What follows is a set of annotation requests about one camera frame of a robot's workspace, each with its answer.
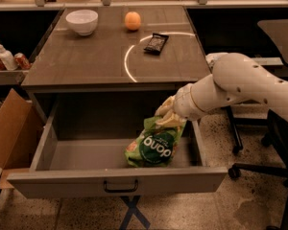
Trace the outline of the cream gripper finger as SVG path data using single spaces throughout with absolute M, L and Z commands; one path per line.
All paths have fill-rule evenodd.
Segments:
M 161 127 L 179 127 L 184 123 L 185 119 L 173 110 L 169 110 L 164 116 L 156 121 L 156 124 Z
M 175 97 L 170 96 L 167 98 L 163 104 L 156 110 L 155 115 L 156 116 L 164 116 L 168 111 L 173 109 Z

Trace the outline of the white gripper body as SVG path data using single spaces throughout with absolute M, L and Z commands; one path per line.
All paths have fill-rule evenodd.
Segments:
M 199 82 L 188 83 L 180 88 L 175 95 L 174 112 L 189 121 L 199 120 L 207 112 L 203 100 L 204 86 Z

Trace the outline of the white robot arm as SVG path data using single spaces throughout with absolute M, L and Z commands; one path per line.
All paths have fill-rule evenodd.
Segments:
M 197 121 L 209 111 L 253 100 L 288 122 L 288 81 L 269 73 L 253 59 L 238 53 L 218 54 L 212 73 L 188 83 L 156 111 L 159 126 Z

